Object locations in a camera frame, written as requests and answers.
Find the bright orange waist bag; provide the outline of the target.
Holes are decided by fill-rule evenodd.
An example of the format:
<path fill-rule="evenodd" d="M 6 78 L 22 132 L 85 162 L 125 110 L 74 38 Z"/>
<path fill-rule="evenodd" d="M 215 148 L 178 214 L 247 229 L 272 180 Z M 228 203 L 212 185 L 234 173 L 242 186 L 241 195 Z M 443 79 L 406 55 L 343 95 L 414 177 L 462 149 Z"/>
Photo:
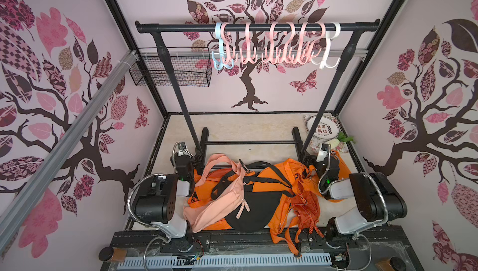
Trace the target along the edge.
<path fill-rule="evenodd" d="M 242 166 L 233 162 L 230 168 L 214 169 L 228 162 L 223 154 L 210 157 L 202 176 L 195 177 L 195 188 L 184 207 L 184 217 L 194 231 L 207 227 L 232 227 L 232 222 L 252 222 L 264 218 L 278 223 L 287 217 L 290 202 L 319 195 L 318 175 L 323 164 L 306 166 L 288 159 L 271 165 L 264 161 Z"/>

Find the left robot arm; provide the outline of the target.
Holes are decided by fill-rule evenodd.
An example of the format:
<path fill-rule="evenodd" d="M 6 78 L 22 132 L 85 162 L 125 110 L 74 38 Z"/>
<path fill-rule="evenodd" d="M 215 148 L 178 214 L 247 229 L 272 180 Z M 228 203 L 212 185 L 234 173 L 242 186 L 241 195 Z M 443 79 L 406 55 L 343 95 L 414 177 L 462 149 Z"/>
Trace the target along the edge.
<path fill-rule="evenodd" d="M 176 213 L 176 200 L 188 198 L 194 191 L 194 157 L 183 153 L 173 156 L 175 173 L 151 174 L 131 190 L 127 200 L 130 217 L 145 227 L 160 230 L 168 238 L 186 236 L 188 222 Z"/>

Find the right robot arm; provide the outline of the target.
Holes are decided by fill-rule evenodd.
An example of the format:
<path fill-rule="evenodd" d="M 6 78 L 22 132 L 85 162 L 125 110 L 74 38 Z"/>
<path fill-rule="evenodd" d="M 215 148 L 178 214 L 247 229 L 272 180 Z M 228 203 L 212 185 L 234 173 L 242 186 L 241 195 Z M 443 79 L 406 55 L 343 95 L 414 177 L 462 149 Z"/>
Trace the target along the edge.
<path fill-rule="evenodd" d="M 332 151 L 319 151 L 316 173 L 318 190 L 327 200 L 355 199 L 356 206 L 327 223 L 326 239 L 339 236 L 358 236 L 361 232 L 382 226 L 389 221 L 407 216 L 405 200 L 383 173 L 351 173 L 339 176 L 341 160 Z"/>

